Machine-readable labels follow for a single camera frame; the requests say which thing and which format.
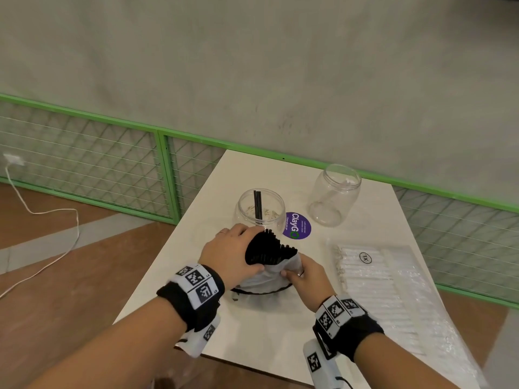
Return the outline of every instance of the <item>wire mesh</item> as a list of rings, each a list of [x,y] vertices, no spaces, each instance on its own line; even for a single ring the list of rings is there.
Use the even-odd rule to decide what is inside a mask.
[[[168,146],[178,204],[181,215],[184,215],[224,155],[225,149],[173,137],[168,138]]]
[[[393,188],[437,284],[519,302],[519,214]]]
[[[0,102],[0,150],[14,180],[170,216],[152,133]]]

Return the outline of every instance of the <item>jar rim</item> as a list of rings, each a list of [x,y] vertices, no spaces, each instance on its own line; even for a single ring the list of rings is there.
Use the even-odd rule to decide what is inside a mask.
[[[355,179],[358,181],[357,183],[355,184],[351,184],[351,183],[339,183],[337,181],[335,181],[329,174],[328,174],[328,170],[330,167],[332,166],[336,166],[336,167],[340,167],[344,170],[346,170],[348,173],[345,173],[345,174],[350,174],[350,176],[354,176]],[[342,165],[342,164],[330,164],[328,165],[325,169],[323,169],[323,176],[324,176],[324,179],[330,183],[331,185],[333,185],[334,187],[337,187],[341,190],[354,190],[356,188],[359,188],[360,187],[360,184],[362,183],[362,177],[360,177],[360,175],[357,173],[357,171],[353,168],[350,168],[346,165]]]
[[[258,220],[258,219],[256,219],[256,217],[249,216],[245,212],[245,210],[243,210],[243,208],[241,207],[241,202],[242,202],[243,198],[245,198],[247,195],[253,194],[254,191],[266,192],[267,194],[276,198],[276,200],[281,204],[281,207],[282,207],[282,212],[280,213],[280,215],[271,220]],[[270,224],[278,222],[280,220],[280,218],[282,217],[283,213],[286,213],[285,202],[283,201],[283,198],[277,192],[274,192],[273,190],[269,190],[266,188],[252,188],[250,190],[246,190],[240,196],[240,199],[238,200],[238,210],[240,210],[240,214],[243,215],[247,219],[248,222],[252,222],[252,223],[256,222],[258,225],[263,225],[263,226],[268,226]]]

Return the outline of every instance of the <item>person's right arm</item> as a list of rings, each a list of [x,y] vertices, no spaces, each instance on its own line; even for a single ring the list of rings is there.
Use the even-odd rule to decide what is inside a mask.
[[[295,287],[302,302],[314,313],[335,291],[324,268],[300,254],[304,274],[282,271]],[[389,337],[372,333],[360,342],[354,362],[372,389],[459,389]]]

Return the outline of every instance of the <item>black straw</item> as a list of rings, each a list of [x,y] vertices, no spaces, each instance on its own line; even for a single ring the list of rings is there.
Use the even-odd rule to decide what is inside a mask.
[[[254,212],[257,220],[263,220],[263,208],[261,205],[261,191],[254,190]]]

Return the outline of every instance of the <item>brown floor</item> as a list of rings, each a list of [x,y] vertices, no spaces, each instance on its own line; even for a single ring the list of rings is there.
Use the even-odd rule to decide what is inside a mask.
[[[69,215],[63,213],[30,216],[5,187],[0,185],[0,249],[71,227]],[[82,223],[113,214],[37,192],[23,190],[22,194],[34,210],[75,207]],[[14,220],[20,227],[12,226]],[[0,388],[23,387],[109,327],[173,229],[151,223],[75,249],[1,299]],[[0,275],[0,293],[52,259]],[[508,309],[447,292],[441,296],[474,358],[483,366]],[[172,377],[177,388],[188,389],[304,387],[215,360],[192,360],[177,350],[168,357],[164,376]]]

